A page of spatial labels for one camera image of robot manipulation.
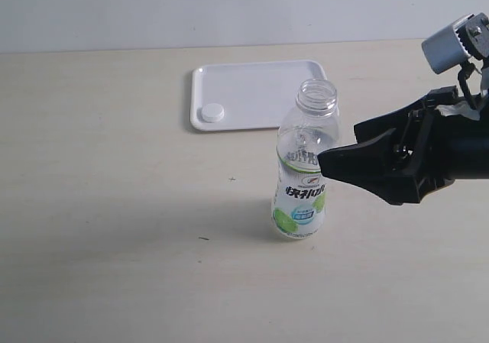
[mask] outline table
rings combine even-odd
[[[456,83],[421,40],[0,55],[0,341],[480,342],[487,181],[421,205],[330,182],[270,233],[275,130],[198,133],[191,71],[314,59],[352,125]]]

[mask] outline bottle opening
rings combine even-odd
[[[311,115],[330,115],[338,103],[335,86],[325,79],[308,79],[300,85],[297,106]]]

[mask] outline plastic tray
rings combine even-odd
[[[193,71],[190,121],[200,131],[278,128],[295,105],[300,84],[311,78],[326,79],[313,60],[201,66]],[[212,118],[206,115],[210,108]]]

